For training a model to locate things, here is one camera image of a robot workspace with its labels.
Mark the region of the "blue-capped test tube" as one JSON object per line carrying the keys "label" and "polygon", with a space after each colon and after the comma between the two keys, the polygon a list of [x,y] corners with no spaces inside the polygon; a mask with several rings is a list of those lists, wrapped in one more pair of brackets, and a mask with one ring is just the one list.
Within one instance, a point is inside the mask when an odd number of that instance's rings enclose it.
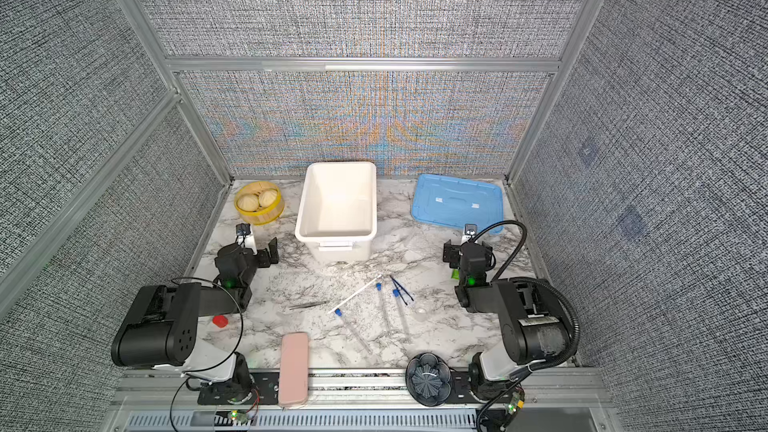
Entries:
{"label": "blue-capped test tube", "polygon": [[342,322],[344,327],[349,331],[349,333],[352,335],[352,337],[361,345],[361,347],[369,354],[371,355],[373,353],[372,349],[370,348],[368,342],[362,337],[360,332],[357,330],[355,325],[348,319],[347,316],[343,314],[343,312],[337,308],[334,310],[334,314],[336,317]]}
{"label": "blue-capped test tube", "polygon": [[384,293],[384,288],[381,282],[377,282],[375,284],[376,287],[376,294],[378,297],[378,304],[379,304],[379,310],[380,310],[380,316],[383,323],[384,331],[389,334],[392,332],[392,324],[391,320],[388,314],[387,309],[387,302],[386,302],[386,295]]}
{"label": "blue-capped test tube", "polygon": [[399,289],[393,290],[393,296],[394,296],[398,316],[400,319],[403,335],[406,341],[410,341],[411,334],[410,334],[410,329],[409,329],[408,320],[407,320],[406,311],[405,311],[406,304],[403,301],[403,297]]}

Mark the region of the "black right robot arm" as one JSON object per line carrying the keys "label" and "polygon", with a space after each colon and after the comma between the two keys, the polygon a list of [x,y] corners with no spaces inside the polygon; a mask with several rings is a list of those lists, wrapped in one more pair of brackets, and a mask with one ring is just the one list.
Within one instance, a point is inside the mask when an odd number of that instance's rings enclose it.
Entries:
{"label": "black right robot arm", "polygon": [[581,328],[574,307],[549,282],[529,277],[487,277],[492,249],[470,240],[443,245],[442,260],[457,271],[454,287],[469,313],[493,314],[500,342],[475,354],[468,366],[470,389],[487,401],[533,372],[557,367],[578,350]]}

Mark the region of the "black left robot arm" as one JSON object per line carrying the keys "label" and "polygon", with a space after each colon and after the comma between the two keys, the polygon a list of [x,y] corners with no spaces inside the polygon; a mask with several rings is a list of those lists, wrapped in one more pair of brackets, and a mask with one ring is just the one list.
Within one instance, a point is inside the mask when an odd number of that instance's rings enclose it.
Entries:
{"label": "black left robot arm", "polygon": [[277,239],[259,250],[235,242],[218,251],[214,280],[179,277],[172,287],[140,288],[111,344],[113,363],[195,379],[200,382],[200,404],[255,402],[256,386],[244,355],[200,339],[198,325],[205,317],[243,318],[256,272],[278,263]]}

